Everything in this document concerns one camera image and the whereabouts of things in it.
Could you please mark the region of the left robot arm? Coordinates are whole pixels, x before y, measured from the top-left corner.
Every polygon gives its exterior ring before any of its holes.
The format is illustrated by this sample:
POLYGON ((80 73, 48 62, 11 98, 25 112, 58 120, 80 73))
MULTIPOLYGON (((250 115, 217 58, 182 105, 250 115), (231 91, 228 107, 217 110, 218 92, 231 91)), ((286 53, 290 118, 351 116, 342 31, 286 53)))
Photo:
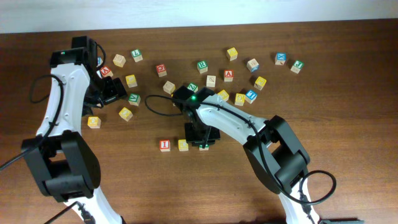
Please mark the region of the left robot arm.
POLYGON ((99 160, 81 136, 81 119, 124 98, 119 78, 98 75, 101 46, 87 36, 72 38, 68 50, 52 53, 51 90, 44 120, 21 152, 40 190, 74 209, 85 223, 124 223, 100 188, 99 160))

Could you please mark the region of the yellow C block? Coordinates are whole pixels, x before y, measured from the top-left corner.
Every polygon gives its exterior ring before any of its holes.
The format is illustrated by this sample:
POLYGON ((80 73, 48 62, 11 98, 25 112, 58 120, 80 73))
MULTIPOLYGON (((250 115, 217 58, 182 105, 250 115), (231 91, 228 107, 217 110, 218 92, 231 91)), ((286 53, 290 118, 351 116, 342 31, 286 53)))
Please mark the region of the yellow C block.
POLYGON ((189 150, 189 145, 185 139, 178 140, 178 149, 179 149, 179 151, 188 151, 189 150))

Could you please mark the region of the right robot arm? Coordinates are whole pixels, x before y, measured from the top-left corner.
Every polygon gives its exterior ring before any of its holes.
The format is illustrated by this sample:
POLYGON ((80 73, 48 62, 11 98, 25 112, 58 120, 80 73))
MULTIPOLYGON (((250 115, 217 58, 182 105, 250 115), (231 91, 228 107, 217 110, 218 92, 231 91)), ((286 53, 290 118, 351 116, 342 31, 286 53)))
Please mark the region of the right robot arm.
POLYGON ((308 192, 310 156, 280 116, 265 119, 247 114, 223 101, 208 88, 194 92, 181 86, 172 100, 189 118, 185 125, 186 141, 206 148, 225 133, 239 142, 260 182, 277 194, 286 213, 287 223, 321 223, 314 205, 324 202, 336 189, 332 177, 330 191, 312 201, 308 192))

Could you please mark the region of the red I block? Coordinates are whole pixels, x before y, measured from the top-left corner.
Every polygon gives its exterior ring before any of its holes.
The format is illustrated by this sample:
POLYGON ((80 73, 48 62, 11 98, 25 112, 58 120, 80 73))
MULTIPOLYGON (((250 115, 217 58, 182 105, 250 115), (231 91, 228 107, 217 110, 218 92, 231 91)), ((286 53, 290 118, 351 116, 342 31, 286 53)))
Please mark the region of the red I block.
POLYGON ((160 140, 159 149, 161 152, 170 152, 170 141, 168 139, 160 140))

